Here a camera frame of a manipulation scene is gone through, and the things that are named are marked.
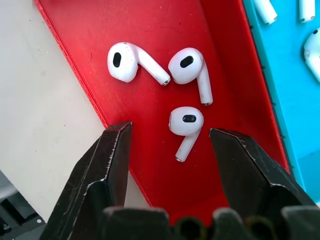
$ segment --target red tray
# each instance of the red tray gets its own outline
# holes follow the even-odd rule
[[[130,171],[148,203],[171,222],[193,215],[209,224],[227,206],[210,128],[254,137],[288,171],[277,124],[241,0],[37,0],[38,9],[104,126],[132,120]],[[142,67],[124,83],[107,68],[118,42],[142,47],[168,70],[186,47],[202,52],[214,103],[200,104],[196,81],[160,86]],[[188,159],[175,160],[183,137],[170,132],[170,112],[198,108],[204,126]]]

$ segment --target blue plastic surface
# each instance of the blue plastic surface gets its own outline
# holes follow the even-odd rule
[[[291,171],[320,202],[320,84],[303,58],[306,40],[320,27],[320,2],[315,19],[307,23],[299,21],[298,0],[271,3],[278,18],[266,25],[253,0],[243,0]]]

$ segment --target earbud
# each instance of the earbud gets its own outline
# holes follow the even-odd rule
[[[168,68],[177,84],[197,78],[201,103],[205,106],[213,103],[208,68],[201,52],[192,47],[182,49],[171,58]]]
[[[304,44],[305,63],[320,82],[320,28],[315,30]]]
[[[270,0],[254,0],[254,6],[265,24],[272,24],[277,20],[278,15],[272,6]]]
[[[302,23],[313,20],[316,16],[316,0],[299,0],[300,20]]]
[[[140,47],[128,42],[119,42],[110,48],[107,65],[110,75],[115,79],[125,83],[131,82],[137,74],[138,64],[162,86],[170,82],[170,75]]]
[[[187,159],[203,125],[204,116],[194,107],[182,106],[171,112],[169,121],[171,132],[179,136],[185,136],[175,154],[176,160],[184,162]]]

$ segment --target wireless earbud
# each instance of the wireless earbud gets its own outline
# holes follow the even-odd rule
[[[316,17],[316,0],[299,0],[300,20],[309,22]]]
[[[131,82],[140,64],[162,86],[170,82],[170,75],[142,48],[128,42],[113,45],[108,53],[109,73],[115,79]]]
[[[320,82],[320,28],[315,30],[304,44],[305,63]]]
[[[182,106],[171,112],[169,122],[171,132],[179,136],[185,136],[175,154],[176,160],[179,162],[186,160],[203,125],[204,116],[194,107]]]
[[[196,78],[201,103],[205,106],[213,103],[208,68],[201,52],[192,47],[182,49],[171,58],[168,68],[177,84],[187,84]]]
[[[272,6],[270,0],[254,0],[254,6],[265,24],[272,24],[277,20],[278,15]]]

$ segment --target white table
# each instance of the white table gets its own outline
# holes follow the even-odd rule
[[[32,0],[0,0],[0,53],[0,170],[47,221],[104,127]]]

